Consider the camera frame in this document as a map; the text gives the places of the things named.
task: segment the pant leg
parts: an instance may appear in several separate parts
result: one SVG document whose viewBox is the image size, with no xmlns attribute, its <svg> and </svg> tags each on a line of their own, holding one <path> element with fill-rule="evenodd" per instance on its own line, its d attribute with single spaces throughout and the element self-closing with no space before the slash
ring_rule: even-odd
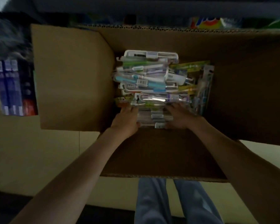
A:
<svg viewBox="0 0 280 224">
<path fill-rule="evenodd" d="M 166 179 L 140 178 L 135 224 L 171 224 Z"/>
<path fill-rule="evenodd" d="M 212 200 L 197 181 L 174 180 L 187 224 L 223 224 Z"/>
</svg>

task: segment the hand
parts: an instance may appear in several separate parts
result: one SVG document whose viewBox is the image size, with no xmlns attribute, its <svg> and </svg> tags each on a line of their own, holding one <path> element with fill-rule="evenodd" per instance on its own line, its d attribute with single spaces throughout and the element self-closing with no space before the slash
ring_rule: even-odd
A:
<svg viewBox="0 0 280 224">
<path fill-rule="evenodd" d="M 136 133 L 140 127 L 140 123 L 137 122 L 137 117 L 137 107 L 131 107 L 130 105 L 123 107 L 120 113 L 114 118 L 110 128 L 118 131 L 124 139 L 127 139 Z"/>
<path fill-rule="evenodd" d="M 190 113 L 183 104 L 181 103 L 173 103 L 172 105 L 167 105 L 166 109 L 173 116 L 173 121 L 168 122 L 166 124 L 166 129 L 190 129 L 199 124 L 207 123 L 205 118 L 202 116 L 195 116 L 193 113 Z"/>
</svg>

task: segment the floor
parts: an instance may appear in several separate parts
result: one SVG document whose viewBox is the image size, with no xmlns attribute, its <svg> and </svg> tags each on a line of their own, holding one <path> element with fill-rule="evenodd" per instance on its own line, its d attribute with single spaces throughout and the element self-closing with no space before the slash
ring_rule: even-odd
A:
<svg viewBox="0 0 280 224">
<path fill-rule="evenodd" d="M 39 117 L 0 113 L 0 191 L 35 195 L 97 138 L 98 132 L 41 130 Z M 243 141 L 280 168 L 280 146 Z M 135 210 L 137 178 L 100 177 L 88 204 Z M 257 223 L 228 183 L 202 182 L 227 223 Z M 172 215 L 183 216 L 173 181 L 168 180 Z"/>
</svg>

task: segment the person's left arm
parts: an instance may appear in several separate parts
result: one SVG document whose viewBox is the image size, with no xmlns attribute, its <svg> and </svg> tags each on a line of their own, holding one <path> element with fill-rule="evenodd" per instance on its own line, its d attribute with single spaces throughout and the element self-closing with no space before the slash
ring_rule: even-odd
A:
<svg viewBox="0 0 280 224">
<path fill-rule="evenodd" d="M 116 148 L 139 127 L 137 108 L 122 108 L 82 155 L 42 189 L 10 224 L 74 224 Z"/>
</svg>

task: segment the leg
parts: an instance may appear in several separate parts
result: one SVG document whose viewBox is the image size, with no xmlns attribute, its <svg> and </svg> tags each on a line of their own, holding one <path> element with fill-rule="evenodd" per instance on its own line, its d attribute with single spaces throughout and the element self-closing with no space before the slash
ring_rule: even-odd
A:
<svg viewBox="0 0 280 224">
<path fill-rule="evenodd" d="M 187 223 L 223 224 L 219 212 L 200 182 L 174 180 L 174 184 Z"/>
<path fill-rule="evenodd" d="M 140 178 L 135 224 L 171 224 L 166 179 Z"/>
</svg>

